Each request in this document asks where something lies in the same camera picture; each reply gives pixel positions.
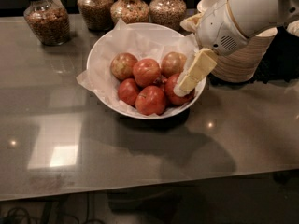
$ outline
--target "glass jar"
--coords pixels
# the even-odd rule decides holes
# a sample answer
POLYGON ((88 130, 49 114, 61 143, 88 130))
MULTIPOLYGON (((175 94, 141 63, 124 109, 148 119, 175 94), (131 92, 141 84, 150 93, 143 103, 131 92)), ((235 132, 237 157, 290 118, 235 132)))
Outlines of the glass jar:
POLYGON ((183 0, 151 0, 149 11, 153 23, 178 31, 185 19, 187 6, 183 0))
POLYGON ((111 17, 114 24, 119 19, 127 24, 149 22, 150 8, 142 0, 118 0, 111 7, 111 17))
POLYGON ((60 0, 29 1, 24 18, 42 44, 61 45, 70 39, 68 14, 60 0))
POLYGON ((77 0, 78 10, 88 29, 94 31, 112 28, 110 9, 114 0, 77 0))

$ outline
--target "nuts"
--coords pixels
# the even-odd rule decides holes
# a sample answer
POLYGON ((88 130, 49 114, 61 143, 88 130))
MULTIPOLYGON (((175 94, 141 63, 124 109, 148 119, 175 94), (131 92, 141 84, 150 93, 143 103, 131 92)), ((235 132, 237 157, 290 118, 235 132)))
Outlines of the nuts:
POLYGON ((110 9, 114 0, 78 0, 78 9, 90 30, 112 27, 110 9))
POLYGON ((180 22, 185 18, 187 6, 183 0, 152 0, 149 10, 153 23, 178 31, 180 22))
POLYGON ((111 8, 111 17, 114 24, 119 19, 127 24, 149 22, 150 8, 142 0, 119 0, 111 8))
POLYGON ((65 8, 49 7, 46 10, 33 10, 25 19, 45 45, 60 45, 69 40, 69 20, 65 8))

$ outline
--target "stack of bowls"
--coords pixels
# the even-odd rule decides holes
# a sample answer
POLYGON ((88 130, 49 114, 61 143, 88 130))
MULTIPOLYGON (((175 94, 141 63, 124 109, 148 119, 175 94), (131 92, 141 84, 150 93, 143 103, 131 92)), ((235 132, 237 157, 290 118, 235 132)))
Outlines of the stack of bowls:
POLYGON ((254 36, 244 48, 228 56, 220 56, 211 73, 227 82, 240 83, 250 80, 277 32, 277 28, 268 29, 254 36))

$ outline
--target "jar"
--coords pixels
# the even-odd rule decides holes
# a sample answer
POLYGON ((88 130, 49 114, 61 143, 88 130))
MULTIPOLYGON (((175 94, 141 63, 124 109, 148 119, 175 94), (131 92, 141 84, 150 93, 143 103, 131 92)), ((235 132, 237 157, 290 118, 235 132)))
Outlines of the jar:
POLYGON ((68 14, 60 0, 29 1, 23 15, 42 44, 61 45, 70 39, 68 14))
POLYGON ((78 10, 88 29, 94 31, 112 28, 110 9, 114 0, 77 0, 78 10))
POLYGON ((150 8, 142 0, 118 0, 112 5, 111 17, 116 24, 119 19, 125 23, 149 22, 150 8))
POLYGON ((149 11, 153 23, 178 31, 185 19, 187 6, 183 0, 151 0, 149 11))

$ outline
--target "paper liner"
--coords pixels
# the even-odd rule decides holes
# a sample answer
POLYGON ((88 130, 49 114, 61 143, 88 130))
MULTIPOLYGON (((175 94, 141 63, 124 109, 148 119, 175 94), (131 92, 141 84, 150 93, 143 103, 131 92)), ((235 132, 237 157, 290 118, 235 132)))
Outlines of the paper liner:
POLYGON ((164 55, 170 51, 186 55, 198 51, 194 35, 183 36, 174 30, 152 23, 127 25, 119 20, 112 31, 94 44, 88 57, 87 70, 77 77, 77 82, 93 92, 105 105, 123 115, 137 119, 171 117, 187 109, 198 99, 205 87, 205 79, 197 85, 192 101, 183 106, 167 108, 160 116, 144 116, 119 100, 117 89, 120 82, 110 71, 111 61, 118 53, 130 52, 138 60, 152 58, 161 63, 164 55))

